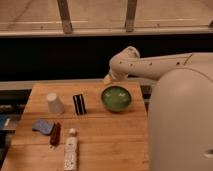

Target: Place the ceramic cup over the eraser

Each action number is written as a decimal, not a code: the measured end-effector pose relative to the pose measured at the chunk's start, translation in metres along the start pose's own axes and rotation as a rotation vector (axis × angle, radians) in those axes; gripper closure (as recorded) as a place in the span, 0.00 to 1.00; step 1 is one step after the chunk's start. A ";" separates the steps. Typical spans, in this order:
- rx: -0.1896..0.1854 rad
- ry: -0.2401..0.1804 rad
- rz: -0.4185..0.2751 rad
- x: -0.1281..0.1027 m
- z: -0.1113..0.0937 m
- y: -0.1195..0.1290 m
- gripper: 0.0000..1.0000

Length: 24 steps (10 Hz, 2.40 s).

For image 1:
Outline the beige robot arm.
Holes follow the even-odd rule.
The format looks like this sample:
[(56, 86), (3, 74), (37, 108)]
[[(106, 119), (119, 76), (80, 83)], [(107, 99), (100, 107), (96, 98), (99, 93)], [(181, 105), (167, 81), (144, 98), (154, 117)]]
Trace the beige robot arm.
[(213, 52), (142, 58), (129, 46), (109, 61), (104, 82), (155, 81), (149, 100), (151, 171), (213, 171)]

